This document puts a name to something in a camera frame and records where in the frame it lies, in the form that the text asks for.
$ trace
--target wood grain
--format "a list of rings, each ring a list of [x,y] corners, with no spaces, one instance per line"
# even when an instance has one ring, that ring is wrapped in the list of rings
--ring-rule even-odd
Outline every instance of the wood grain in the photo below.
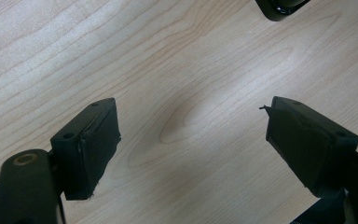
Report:
[[[122,142],[68,223],[289,223],[316,199],[265,141],[274,95],[358,134],[358,1],[0,0],[0,166],[115,97]]]

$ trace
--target light wood tabletop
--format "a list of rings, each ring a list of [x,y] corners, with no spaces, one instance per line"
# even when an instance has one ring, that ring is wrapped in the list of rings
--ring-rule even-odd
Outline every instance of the light wood tabletop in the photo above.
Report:
[[[266,142],[272,97],[358,134],[358,0],[0,0],[0,166],[115,97],[122,141],[68,223],[289,223],[316,198]]]

